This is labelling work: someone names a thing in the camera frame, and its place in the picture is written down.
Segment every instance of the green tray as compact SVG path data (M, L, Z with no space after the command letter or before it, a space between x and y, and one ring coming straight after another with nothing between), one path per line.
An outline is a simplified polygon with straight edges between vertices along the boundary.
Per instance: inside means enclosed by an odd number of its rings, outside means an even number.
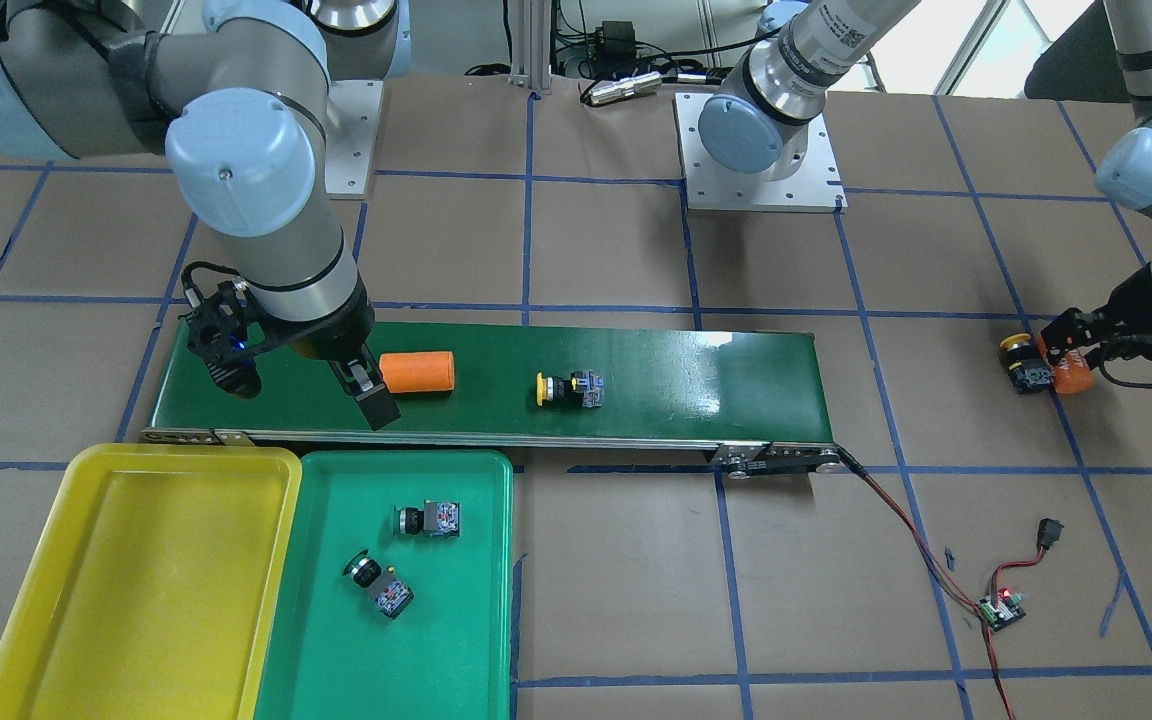
M511 465L488 450L317 452L302 462L257 720L509 715ZM461 536L393 507L461 502ZM362 548L412 589L388 620L340 569Z
M150 442L343 442L460 446L832 446L809 334L378 323L376 354L453 350L456 389L399 395L402 418L372 432L324 363L288 348L257 361L264 391L212 386L177 333L142 437ZM538 407L536 373L604 374L604 407Z

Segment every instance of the electrical component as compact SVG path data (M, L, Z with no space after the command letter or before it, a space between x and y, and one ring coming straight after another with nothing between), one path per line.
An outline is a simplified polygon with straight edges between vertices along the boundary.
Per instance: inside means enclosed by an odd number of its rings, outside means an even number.
M1016 333L998 343L998 363L1020 395L1052 387L1052 372L1029 333Z
M379 562L367 556L365 550L353 556L340 574L348 575L353 583L364 589L371 602L376 604L376 609L389 620L406 611L416 597L407 583L394 577L392 566L381 568Z
M425 510L403 507L397 510L397 531L407 536L454 538L461 535L461 502L426 500Z
M1043 518L1039 521L1038 547L1051 550L1052 544L1059 541L1061 530L1064 530L1064 525L1060 523L1060 520Z
M995 592L992 600L988 597L980 598L977 602L980 607L980 621L990 626L990 632L1018 623L1025 616L1024 609L1020 607L1020 601L1024 598L1024 593L1013 593L1007 588Z
M604 20L594 29L594 48L590 63L594 77L609 76L622 65L629 65L639 54L639 44L634 36L634 23L628 20Z
M628 100L630 97L650 94L650 92L657 91L662 82L664 78L655 70L644 73L641 76L627 77L613 82L611 85L602 85L590 91L589 105L598 108L600 105L607 105L616 100Z
M562 400L576 402L581 407L602 407L602 376L594 370L576 370L571 378L547 377L536 373L536 404Z

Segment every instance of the metal plate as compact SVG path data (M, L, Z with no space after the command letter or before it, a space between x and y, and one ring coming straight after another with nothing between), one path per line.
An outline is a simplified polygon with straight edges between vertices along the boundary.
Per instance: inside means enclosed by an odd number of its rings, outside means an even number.
M379 79L332 81L325 169L328 196L343 200L366 199L384 85Z
M710 158L696 131L696 119L710 96L680 92L673 96L679 120L679 147L687 177L687 206L695 210L761 210L778 213L833 213L846 209L847 196L838 175L824 114L808 127L808 151L803 165L787 179L773 181L768 173L728 170Z

